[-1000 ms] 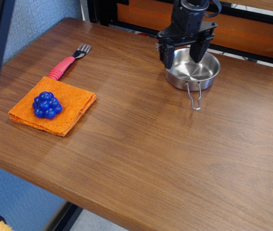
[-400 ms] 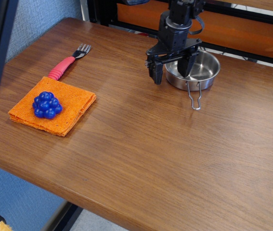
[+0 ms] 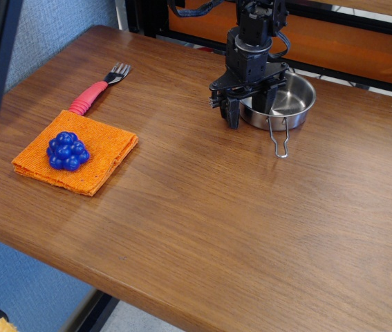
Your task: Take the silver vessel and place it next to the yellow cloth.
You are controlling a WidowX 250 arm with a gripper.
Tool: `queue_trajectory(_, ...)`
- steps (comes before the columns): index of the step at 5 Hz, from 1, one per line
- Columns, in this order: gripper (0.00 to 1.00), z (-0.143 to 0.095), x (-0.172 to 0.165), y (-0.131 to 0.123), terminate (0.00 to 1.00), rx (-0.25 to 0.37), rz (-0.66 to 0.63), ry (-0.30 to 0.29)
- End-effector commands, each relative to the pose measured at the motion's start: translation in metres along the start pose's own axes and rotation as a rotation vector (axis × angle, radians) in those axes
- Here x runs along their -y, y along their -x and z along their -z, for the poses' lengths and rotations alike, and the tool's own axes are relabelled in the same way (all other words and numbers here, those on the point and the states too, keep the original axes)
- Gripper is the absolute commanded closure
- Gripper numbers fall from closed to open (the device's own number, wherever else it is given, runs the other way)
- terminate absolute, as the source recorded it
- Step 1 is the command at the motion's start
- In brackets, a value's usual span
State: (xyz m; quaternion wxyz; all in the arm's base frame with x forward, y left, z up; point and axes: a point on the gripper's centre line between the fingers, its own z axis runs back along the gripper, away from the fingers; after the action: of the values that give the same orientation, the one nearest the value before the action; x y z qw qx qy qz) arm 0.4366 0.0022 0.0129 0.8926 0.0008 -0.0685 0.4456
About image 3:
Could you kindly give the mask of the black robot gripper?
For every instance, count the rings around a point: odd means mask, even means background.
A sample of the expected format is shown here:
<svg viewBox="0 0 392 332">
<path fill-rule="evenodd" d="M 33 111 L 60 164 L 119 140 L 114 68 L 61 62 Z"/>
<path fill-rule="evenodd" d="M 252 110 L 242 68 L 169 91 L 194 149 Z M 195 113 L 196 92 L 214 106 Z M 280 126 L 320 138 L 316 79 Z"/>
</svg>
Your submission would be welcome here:
<svg viewBox="0 0 392 332">
<path fill-rule="evenodd" d="M 277 62 L 269 54 L 271 39 L 253 46 L 246 44 L 239 32 L 239 29 L 228 32 L 226 72 L 209 86 L 212 92 L 210 106 L 220 107 L 221 116 L 230 129 L 239 126 L 239 100 L 252 97 L 255 111 L 270 114 L 278 89 L 286 84 L 285 72 L 288 70 L 285 62 Z"/>
</svg>

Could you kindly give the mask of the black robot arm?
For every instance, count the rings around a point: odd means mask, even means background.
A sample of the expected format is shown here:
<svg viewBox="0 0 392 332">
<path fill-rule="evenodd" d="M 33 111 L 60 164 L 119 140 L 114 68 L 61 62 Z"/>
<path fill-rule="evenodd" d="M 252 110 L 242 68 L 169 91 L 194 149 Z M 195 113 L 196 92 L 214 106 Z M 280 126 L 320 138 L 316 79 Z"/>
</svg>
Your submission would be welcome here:
<svg viewBox="0 0 392 332">
<path fill-rule="evenodd" d="M 289 12 L 285 1 L 237 1 L 238 26 L 227 33 L 226 72 L 213 81 L 209 99 L 228 127 L 239 126 L 240 101 L 254 98 L 255 110 L 268 113 L 289 66 L 280 62 L 291 47 L 281 32 Z"/>
</svg>

